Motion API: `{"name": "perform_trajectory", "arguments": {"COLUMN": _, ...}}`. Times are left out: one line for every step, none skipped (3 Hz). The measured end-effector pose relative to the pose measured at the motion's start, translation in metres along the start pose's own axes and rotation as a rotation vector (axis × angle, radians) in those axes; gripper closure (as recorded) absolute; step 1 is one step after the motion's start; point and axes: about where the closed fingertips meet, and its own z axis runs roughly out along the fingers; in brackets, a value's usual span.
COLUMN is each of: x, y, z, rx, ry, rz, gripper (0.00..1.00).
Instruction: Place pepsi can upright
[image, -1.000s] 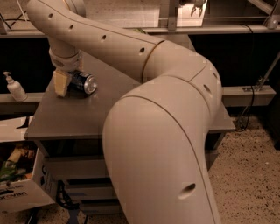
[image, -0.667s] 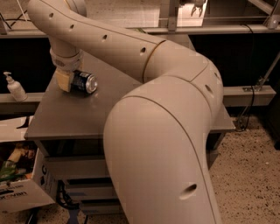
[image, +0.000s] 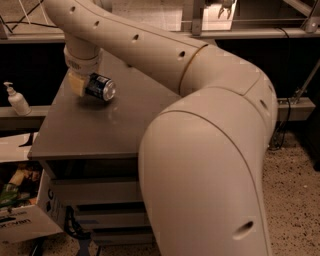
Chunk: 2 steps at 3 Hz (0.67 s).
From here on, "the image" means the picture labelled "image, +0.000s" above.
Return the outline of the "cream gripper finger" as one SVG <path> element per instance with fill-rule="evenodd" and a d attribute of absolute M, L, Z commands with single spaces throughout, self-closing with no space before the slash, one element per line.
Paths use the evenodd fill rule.
<path fill-rule="evenodd" d="M 85 88 L 89 81 L 88 76 L 83 76 L 76 72 L 69 71 L 68 81 L 69 81 L 71 90 L 74 94 L 76 94 L 79 97 L 83 97 L 85 95 Z"/>

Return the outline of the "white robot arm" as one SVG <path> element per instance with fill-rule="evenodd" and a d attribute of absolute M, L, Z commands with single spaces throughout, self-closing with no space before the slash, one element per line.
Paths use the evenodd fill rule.
<path fill-rule="evenodd" d="M 141 24 L 92 0 L 45 0 L 65 34 L 70 70 L 106 50 L 180 100 L 139 148 L 143 201 L 162 256 L 272 256 L 263 201 L 265 152 L 277 120 L 273 85 L 216 45 Z"/>

